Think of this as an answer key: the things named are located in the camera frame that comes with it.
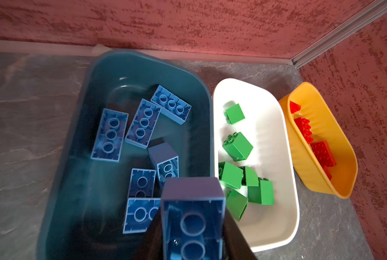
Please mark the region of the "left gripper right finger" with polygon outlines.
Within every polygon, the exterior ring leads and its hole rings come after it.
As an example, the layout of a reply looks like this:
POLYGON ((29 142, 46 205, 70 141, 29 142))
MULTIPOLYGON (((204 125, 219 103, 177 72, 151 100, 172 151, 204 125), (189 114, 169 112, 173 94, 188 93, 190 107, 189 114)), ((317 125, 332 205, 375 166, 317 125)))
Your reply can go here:
POLYGON ((228 209, 226 209, 224 220, 224 259, 257 259, 228 209))

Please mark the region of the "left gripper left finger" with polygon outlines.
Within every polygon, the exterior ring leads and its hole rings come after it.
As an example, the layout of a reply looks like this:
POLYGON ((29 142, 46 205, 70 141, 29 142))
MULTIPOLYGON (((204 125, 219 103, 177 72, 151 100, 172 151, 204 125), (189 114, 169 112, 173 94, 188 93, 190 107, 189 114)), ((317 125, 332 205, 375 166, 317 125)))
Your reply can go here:
POLYGON ((162 260, 163 235, 162 218, 156 214, 149 225, 137 250, 131 257, 132 260, 162 260))

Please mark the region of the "blue lego mid floor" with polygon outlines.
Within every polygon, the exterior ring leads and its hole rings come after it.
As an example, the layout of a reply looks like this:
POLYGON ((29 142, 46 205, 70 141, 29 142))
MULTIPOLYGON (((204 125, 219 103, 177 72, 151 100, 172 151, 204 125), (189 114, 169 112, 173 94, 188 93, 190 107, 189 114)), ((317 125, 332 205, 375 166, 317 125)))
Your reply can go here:
POLYGON ((216 177, 166 180, 161 195, 163 258, 220 260, 226 197, 216 177))

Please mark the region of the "blue long lego floor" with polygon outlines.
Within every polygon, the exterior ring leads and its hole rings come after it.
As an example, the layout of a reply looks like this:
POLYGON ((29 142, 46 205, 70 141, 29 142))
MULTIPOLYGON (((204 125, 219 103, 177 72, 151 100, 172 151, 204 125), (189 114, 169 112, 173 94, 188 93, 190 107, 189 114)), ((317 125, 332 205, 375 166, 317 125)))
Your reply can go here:
POLYGON ((161 205, 160 198, 129 198, 124 220, 123 234, 145 232, 161 205))

